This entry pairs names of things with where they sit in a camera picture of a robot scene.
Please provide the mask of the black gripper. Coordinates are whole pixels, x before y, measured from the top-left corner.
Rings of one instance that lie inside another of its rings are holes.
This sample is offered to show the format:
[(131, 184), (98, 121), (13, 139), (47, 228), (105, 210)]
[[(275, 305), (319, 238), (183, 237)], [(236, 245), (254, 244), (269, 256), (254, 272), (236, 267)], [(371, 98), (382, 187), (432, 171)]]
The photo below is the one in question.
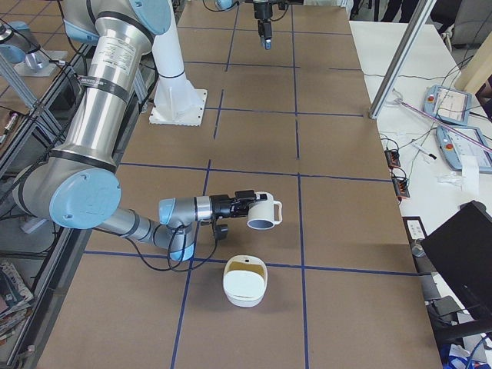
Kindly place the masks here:
[(270, 2), (253, 2), (254, 18), (258, 24), (258, 34), (261, 46), (266, 50), (271, 49), (272, 27), (271, 16), (273, 15), (272, 4)]
[(256, 193), (253, 190), (236, 191), (234, 198), (230, 198), (226, 194), (212, 195), (210, 197), (212, 217), (215, 220), (247, 217), (249, 206), (239, 204), (251, 204), (267, 199), (266, 194)]

